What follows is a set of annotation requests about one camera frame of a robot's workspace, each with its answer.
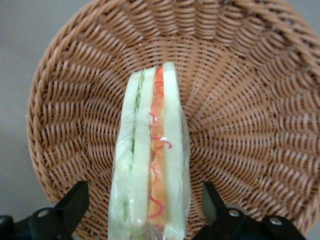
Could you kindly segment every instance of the basket weave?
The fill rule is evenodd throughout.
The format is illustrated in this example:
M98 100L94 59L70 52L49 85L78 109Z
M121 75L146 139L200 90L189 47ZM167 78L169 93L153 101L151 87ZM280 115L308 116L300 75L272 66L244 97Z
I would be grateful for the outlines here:
M107 239L112 163L133 71L174 61L191 159L190 239L202 182L257 220L306 233L320 217L320 41L281 0L103 0L60 30L33 77L28 141L52 202L87 180L77 234Z

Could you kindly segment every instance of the wrapped sandwich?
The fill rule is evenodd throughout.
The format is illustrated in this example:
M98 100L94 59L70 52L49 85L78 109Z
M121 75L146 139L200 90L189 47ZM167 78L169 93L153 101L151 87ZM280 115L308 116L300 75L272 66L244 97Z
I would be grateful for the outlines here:
M109 240L182 240L190 208L189 131L173 62L134 72L122 105Z

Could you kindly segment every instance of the orange filling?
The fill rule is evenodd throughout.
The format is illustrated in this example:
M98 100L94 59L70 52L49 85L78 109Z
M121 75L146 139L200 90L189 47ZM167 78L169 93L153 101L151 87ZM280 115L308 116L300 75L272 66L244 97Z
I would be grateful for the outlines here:
M171 144L164 138L164 74L162 66L155 73L150 125L151 151L150 195L148 201L148 220L155 227L163 229L166 223L165 153L164 147Z

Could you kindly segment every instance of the gray surface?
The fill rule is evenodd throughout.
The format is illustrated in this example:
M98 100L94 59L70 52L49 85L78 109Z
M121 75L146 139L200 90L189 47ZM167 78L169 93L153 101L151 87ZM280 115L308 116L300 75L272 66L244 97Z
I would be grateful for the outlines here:
M26 112L32 76L52 38L89 0L0 1L0 214L21 220L49 202L30 161ZM287 0L320 35L319 0ZM320 223L307 235L318 240Z

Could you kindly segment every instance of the bread slice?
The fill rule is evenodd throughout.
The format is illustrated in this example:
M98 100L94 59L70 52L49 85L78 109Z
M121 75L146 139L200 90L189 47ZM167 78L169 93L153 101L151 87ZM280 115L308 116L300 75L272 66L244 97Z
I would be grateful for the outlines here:
M126 240L130 237L127 227L128 181L133 161L133 136L135 127L135 102L143 71L134 72L128 81L123 99L120 128L113 160L113 176L108 211L109 239Z
M183 240L186 235L186 209L184 199L184 152L182 109L173 62L163 64L164 82L164 136L172 147L164 148L166 224L163 238Z
M133 162L130 180L127 183L130 186L128 217L131 226L135 229L142 227L147 220L151 151L150 110L155 74L156 67L145 70L140 103L135 117Z

